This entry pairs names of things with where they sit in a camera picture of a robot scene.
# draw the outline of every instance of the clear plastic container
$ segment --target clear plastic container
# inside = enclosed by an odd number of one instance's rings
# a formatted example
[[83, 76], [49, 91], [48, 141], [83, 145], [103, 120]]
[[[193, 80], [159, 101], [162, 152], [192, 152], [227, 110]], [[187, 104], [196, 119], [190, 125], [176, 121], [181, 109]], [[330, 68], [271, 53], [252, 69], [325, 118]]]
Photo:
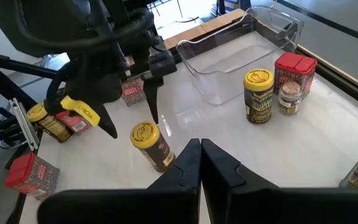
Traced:
[[[177, 51], [197, 90], [213, 105], [243, 93], [252, 69], [274, 71], [281, 50], [294, 52], [303, 22], [276, 9], [255, 6], [237, 22], [197, 41], [182, 40]], [[214, 57], [203, 57], [208, 51]]]

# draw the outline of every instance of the yellow lid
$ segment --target yellow lid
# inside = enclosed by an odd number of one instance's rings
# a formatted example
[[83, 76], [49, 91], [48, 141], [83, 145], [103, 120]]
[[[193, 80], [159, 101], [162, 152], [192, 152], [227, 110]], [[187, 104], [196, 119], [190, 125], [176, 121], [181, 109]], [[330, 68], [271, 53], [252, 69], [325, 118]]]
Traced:
[[158, 126], [152, 121], [143, 121], [131, 131], [131, 141], [138, 149], [147, 149], [153, 146], [160, 137]]
[[251, 70], [244, 76], [244, 86], [250, 91], [267, 90], [273, 82], [273, 73], [263, 68]]
[[27, 112], [27, 117], [29, 118], [30, 122], [36, 122], [41, 120], [44, 116], [46, 116], [48, 112], [44, 108], [43, 103], [39, 103]]

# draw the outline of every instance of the white table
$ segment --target white table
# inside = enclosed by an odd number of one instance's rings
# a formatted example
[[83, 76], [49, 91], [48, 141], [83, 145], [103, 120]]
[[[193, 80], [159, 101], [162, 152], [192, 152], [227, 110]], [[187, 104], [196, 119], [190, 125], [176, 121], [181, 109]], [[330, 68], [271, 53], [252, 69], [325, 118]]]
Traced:
[[[358, 160], [358, 102], [318, 75], [297, 114], [282, 115], [273, 104], [272, 119], [260, 126], [246, 120], [242, 96], [208, 104], [183, 64], [165, 77], [157, 102], [158, 126], [176, 155], [191, 138], [209, 138], [281, 187], [337, 187]], [[160, 176], [129, 139], [135, 124], [152, 119], [147, 103], [129, 108], [120, 99], [105, 106], [117, 139], [99, 127], [63, 144], [42, 136], [38, 156], [61, 170], [57, 191], [146, 188]], [[26, 198], [21, 224], [37, 223], [39, 204]], [[200, 223], [209, 223], [204, 195]]]

